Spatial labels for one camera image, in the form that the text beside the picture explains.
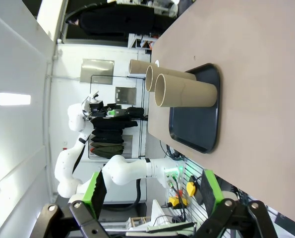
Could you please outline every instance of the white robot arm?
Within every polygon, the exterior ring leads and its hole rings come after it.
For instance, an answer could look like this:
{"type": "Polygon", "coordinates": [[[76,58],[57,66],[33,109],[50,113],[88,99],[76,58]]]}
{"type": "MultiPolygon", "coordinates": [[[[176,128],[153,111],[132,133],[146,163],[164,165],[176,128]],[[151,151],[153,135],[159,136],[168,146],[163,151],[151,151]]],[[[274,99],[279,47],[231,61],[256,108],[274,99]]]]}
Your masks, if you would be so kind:
{"type": "MultiPolygon", "coordinates": [[[[85,143],[93,130],[93,125],[86,120],[82,112],[82,104],[74,104],[68,108],[69,128],[79,131],[79,137],[75,145],[62,151],[55,167],[55,178],[59,181],[58,193],[65,198],[71,198],[75,194],[83,194],[90,181],[81,183],[73,177],[73,171],[79,163],[83,154],[85,143]]],[[[179,169],[175,161],[169,158],[153,160],[137,160],[127,163],[121,155],[113,156],[102,168],[102,174],[107,190],[111,184],[125,185],[133,180],[143,178],[157,178],[158,181],[167,187],[170,176],[179,176],[179,169]]]]}

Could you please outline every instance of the person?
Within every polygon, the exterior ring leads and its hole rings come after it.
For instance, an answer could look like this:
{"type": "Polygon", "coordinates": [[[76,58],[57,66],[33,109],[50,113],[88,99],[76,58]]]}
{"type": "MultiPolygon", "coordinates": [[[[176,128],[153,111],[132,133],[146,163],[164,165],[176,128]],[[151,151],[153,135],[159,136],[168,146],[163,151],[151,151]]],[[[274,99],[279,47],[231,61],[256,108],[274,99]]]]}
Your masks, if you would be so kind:
{"type": "Polygon", "coordinates": [[[155,14],[151,7],[111,2],[83,8],[67,23],[78,25],[88,35],[127,36],[161,35],[174,21],[155,14]]]}

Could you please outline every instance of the screw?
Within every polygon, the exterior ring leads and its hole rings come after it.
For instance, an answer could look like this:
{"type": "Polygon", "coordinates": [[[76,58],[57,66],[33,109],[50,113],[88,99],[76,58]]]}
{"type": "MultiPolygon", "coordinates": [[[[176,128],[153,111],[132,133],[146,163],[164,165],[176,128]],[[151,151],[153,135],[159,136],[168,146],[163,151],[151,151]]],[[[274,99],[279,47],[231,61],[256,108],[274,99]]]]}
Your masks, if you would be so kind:
{"type": "Polygon", "coordinates": [[[48,210],[51,211],[51,212],[54,211],[54,209],[55,209],[55,206],[54,206],[54,205],[53,205],[53,206],[50,206],[50,207],[48,208],[48,210]]]}
{"type": "Polygon", "coordinates": [[[258,208],[258,204],[256,202],[253,202],[251,205],[252,208],[257,209],[258,208]]]}
{"type": "Polygon", "coordinates": [[[227,201],[225,202],[225,205],[228,206],[228,207],[230,207],[230,206],[232,206],[232,202],[231,202],[230,200],[227,200],[227,201]]]}
{"type": "Polygon", "coordinates": [[[81,204],[80,204],[79,202],[77,202],[77,203],[75,203],[74,207],[75,207],[75,208],[78,208],[78,207],[80,207],[80,205],[81,205],[81,204]]]}

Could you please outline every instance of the cardboard tube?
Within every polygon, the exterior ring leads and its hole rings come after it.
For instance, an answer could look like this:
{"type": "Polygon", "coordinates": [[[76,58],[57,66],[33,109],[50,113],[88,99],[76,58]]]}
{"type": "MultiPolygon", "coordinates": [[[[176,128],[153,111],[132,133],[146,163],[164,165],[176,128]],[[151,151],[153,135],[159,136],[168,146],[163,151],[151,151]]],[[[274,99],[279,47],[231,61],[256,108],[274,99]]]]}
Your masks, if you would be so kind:
{"type": "Polygon", "coordinates": [[[146,71],[146,90],[147,92],[155,92],[155,83],[158,75],[160,74],[172,75],[180,78],[186,78],[191,80],[196,80],[196,76],[192,73],[181,72],[177,70],[172,70],[168,68],[157,67],[154,65],[148,66],[146,71]]]}
{"type": "Polygon", "coordinates": [[[217,101],[217,93],[213,84],[166,74],[160,74],[155,84],[158,107],[211,107],[217,101]]]}
{"type": "Polygon", "coordinates": [[[154,63],[131,59],[131,61],[129,62],[129,66],[128,66],[128,73],[130,75],[139,74],[139,75],[145,76],[147,67],[150,65],[154,65],[155,67],[157,67],[157,65],[154,63]]]}

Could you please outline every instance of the brown tabletop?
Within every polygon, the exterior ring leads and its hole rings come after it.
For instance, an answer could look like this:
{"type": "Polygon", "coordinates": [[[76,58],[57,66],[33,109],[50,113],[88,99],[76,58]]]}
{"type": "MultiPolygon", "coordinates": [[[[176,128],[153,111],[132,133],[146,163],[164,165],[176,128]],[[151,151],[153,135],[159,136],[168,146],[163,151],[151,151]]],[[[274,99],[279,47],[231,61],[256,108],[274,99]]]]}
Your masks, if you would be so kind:
{"type": "Polygon", "coordinates": [[[149,133],[295,221],[295,0],[198,0],[155,43],[155,60],[217,65],[222,110],[211,154],[171,139],[154,93],[149,133]]]}

